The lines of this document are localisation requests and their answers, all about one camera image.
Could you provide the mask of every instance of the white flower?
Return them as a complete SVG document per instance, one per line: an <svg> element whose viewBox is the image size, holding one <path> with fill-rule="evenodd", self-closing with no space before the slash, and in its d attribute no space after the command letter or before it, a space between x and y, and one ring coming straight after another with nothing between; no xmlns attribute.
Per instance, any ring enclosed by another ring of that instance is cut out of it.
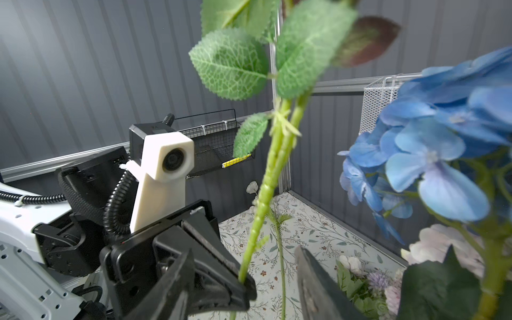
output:
<svg viewBox="0 0 512 320"><path fill-rule="evenodd" d="M389 286L384 290L386 295L386 304L391 314L398 314L398 307L400 307L400 288Z"/></svg>
<svg viewBox="0 0 512 320"><path fill-rule="evenodd" d="M346 257L342 254L339 256L339 261L345 268L347 268L352 274L356 276L363 276L366 274L361 260L359 260L358 257Z"/></svg>
<svg viewBox="0 0 512 320"><path fill-rule="evenodd" d="M251 183L249 183L245 191L248 194L255 194L256 192L258 192L258 183L256 181L252 181Z"/></svg>
<svg viewBox="0 0 512 320"><path fill-rule="evenodd" d="M480 237L473 237L482 243ZM482 258L460 232L451 227L435 224L422 229L419 241L409 246L410 251L402 249L401 254L410 265L425 261L443 262L450 245L453 245L460 265L482 278L485 268Z"/></svg>

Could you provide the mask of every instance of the wire basket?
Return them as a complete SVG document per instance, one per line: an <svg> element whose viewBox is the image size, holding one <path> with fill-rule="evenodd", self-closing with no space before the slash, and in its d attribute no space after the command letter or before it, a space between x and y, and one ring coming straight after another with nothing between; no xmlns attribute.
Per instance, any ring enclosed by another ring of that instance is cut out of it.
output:
<svg viewBox="0 0 512 320"><path fill-rule="evenodd" d="M237 122L237 115L234 109L222 111L231 110L233 111L234 119L180 131L194 141L194 153L196 156L194 169L190 171L186 177L187 179L254 158L254 152L243 158L233 158L234 138L237 136L240 123Z"/></svg>

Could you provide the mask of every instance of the pink flower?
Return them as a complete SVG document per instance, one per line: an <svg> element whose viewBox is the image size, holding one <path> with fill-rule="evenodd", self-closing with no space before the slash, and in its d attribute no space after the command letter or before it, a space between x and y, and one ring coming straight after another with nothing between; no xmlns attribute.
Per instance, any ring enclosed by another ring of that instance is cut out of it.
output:
<svg viewBox="0 0 512 320"><path fill-rule="evenodd" d="M386 295L386 304L390 313L398 314L398 307L400 307L400 288L389 286L384 290Z"/></svg>

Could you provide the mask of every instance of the serrated leaf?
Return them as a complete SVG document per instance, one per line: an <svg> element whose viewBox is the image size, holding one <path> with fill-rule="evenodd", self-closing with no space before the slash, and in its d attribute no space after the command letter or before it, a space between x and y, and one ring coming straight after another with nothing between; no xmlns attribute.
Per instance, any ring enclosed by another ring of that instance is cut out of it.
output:
<svg viewBox="0 0 512 320"><path fill-rule="evenodd" d="M471 319L480 294L479 280L450 247L443 263L425 261L404 272L397 320Z"/></svg>
<svg viewBox="0 0 512 320"><path fill-rule="evenodd" d="M283 215L280 215L280 216L279 216L279 218L278 218L278 222L279 222L279 224L281 224L281 223L283 223L283 222L285 222L286 220L289 220L289 219L291 219L291 218L293 218L291 215L289 215L289 214L283 214Z"/></svg>
<svg viewBox="0 0 512 320"><path fill-rule="evenodd" d="M273 246L268 252L274 252L278 249L278 245Z"/></svg>
<svg viewBox="0 0 512 320"><path fill-rule="evenodd" d="M361 279L357 279L356 281L347 281L346 294L349 299L351 299L357 290L359 290L363 286L364 282Z"/></svg>
<svg viewBox="0 0 512 320"><path fill-rule="evenodd" d="M260 37L268 27L276 4L276 0L203 0L203 37L226 28L244 28L247 33Z"/></svg>
<svg viewBox="0 0 512 320"><path fill-rule="evenodd" d="M314 85L356 18L347 2L305 0L293 8L276 44L281 97L296 98Z"/></svg>
<svg viewBox="0 0 512 320"><path fill-rule="evenodd" d="M267 55L242 29L210 32L188 54L201 81L219 97L243 100L265 87Z"/></svg>
<svg viewBox="0 0 512 320"><path fill-rule="evenodd" d="M270 236L269 235L266 235L264 236L261 240L257 241L256 242L256 245L254 247L254 249L256 251L260 250L261 248L263 248L263 246L265 245L265 243L267 243L268 239L270 239Z"/></svg>
<svg viewBox="0 0 512 320"><path fill-rule="evenodd" d="M234 139L233 156L238 158L250 154L263 138L267 125L268 119L264 113L256 113L245 119Z"/></svg>
<svg viewBox="0 0 512 320"><path fill-rule="evenodd" d="M400 26L391 20L366 16L359 18L339 46L332 64L351 68L378 58L393 43Z"/></svg>

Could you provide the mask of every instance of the floral tablecloth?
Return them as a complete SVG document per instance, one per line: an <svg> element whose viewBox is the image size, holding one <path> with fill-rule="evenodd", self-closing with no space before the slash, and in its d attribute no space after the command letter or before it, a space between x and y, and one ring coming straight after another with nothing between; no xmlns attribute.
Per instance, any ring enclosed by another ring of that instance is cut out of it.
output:
<svg viewBox="0 0 512 320"><path fill-rule="evenodd" d="M301 303L296 283L295 247L307 248L327 272L336 279L336 259L340 254L357 256L365 264L366 270L379 269L394 275L401 265L366 243L351 232L309 207L289 193L276 196L272 207L279 214L289 214L293 218L282 226L286 278L286 319L302 320ZM247 244L249 230L253 222L250 211L242 212L220 224L224 246L241 262ZM251 302L248 312L240 312L237 319L280 319L282 305L281 266L275 240L275 228L265 221L261 238L270 235L265 246L253 255L249 273L256 281L258 299ZM190 320L229 319L228 312L197 314Z"/></svg>

